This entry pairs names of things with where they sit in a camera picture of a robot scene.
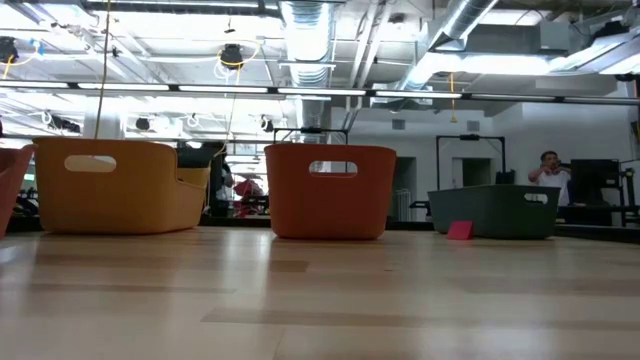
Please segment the white shirt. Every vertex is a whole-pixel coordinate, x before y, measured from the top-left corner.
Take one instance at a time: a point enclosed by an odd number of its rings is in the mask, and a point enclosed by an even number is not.
[[[571,175],[566,171],[560,171],[557,174],[542,173],[538,177],[536,184],[539,186],[560,188],[558,206],[567,206],[569,205],[569,191],[567,190],[567,183],[569,180],[571,180]]]

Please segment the computer monitor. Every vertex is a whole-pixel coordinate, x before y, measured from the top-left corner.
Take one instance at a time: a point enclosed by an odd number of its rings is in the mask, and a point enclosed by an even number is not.
[[[611,159],[571,160],[569,197],[572,203],[604,203],[603,188],[620,186],[620,162]]]

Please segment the man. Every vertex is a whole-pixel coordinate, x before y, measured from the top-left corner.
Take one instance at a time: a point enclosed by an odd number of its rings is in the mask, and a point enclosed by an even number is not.
[[[529,173],[529,181],[539,186],[560,188],[558,206],[569,205],[567,183],[571,180],[571,170],[561,167],[555,151],[545,151],[540,156],[540,168]]]

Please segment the wooden floor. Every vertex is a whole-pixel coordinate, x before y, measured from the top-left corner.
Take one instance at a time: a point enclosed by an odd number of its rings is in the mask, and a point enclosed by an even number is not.
[[[9,236],[0,359],[638,360],[640,247]]]

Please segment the orange basket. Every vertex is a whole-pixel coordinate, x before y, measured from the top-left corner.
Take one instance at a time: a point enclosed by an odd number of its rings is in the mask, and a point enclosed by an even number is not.
[[[265,149],[271,227],[297,239],[375,239],[385,228],[396,153],[377,146],[279,144]],[[310,171],[351,162],[356,173]]]

